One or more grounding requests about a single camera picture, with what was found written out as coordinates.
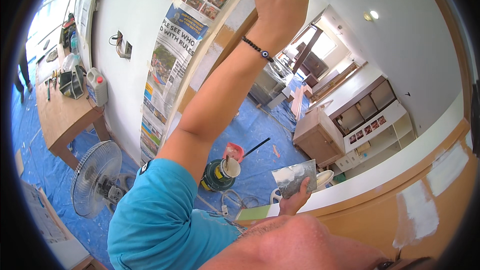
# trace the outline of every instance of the workbench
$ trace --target workbench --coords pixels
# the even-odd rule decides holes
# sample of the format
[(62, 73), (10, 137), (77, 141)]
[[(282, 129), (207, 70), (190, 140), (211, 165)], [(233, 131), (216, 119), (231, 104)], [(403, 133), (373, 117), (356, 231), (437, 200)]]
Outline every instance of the workbench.
[(105, 126), (103, 108), (97, 107), (92, 99), (87, 99), (86, 77), (83, 79), (83, 95), (77, 100), (63, 95), (59, 90), (60, 85), (57, 84), (54, 88), (52, 82), (50, 82), (50, 101), (47, 100), (48, 86), (43, 78), (39, 78), (39, 73), (60, 70), (63, 59), (70, 53), (69, 48), (64, 49), (62, 44), (57, 45), (54, 50), (58, 51), (56, 60), (47, 63), (46, 58), (43, 58), (36, 64), (35, 91), (38, 117), (48, 150), (75, 170), (79, 160), (69, 150), (68, 144), (90, 124), (95, 127), (100, 141), (110, 140), (110, 135)]

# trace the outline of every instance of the sleeve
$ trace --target sleeve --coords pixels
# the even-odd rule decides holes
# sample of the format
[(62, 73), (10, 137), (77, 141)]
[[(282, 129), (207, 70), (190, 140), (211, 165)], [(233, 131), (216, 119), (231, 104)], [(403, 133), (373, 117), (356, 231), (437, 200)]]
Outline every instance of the sleeve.
[(197, 184), (168, 159), (139, 170), (110, 221), (108, 254), (116, 269), (167, 269), (188, 245)]

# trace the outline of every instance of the electric fan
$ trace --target electric fan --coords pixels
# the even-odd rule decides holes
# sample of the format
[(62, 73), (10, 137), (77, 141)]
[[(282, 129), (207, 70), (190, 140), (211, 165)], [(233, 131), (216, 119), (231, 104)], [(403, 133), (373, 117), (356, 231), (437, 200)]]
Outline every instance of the electric fan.
[(71, 182), (71, 201), (75, 213), (94, 218), (107, 205), (111, 213), (113, 205), (129, 190), (127, 178), (135, 175), (120, 173), (122, 152), (113, 141), (103, 141), (88, 149), (81, 158)]

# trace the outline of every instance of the wooden cabinet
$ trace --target wooden cabinet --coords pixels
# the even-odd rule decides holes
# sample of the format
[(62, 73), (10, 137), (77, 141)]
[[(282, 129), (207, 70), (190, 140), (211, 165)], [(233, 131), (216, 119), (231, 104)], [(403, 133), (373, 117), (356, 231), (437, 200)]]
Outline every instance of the wooden cabinet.
[(317, 107), (297, 122), (293, 143), (319, 167), (325, 167), (345, 155), (343, 136), (327, 114)]

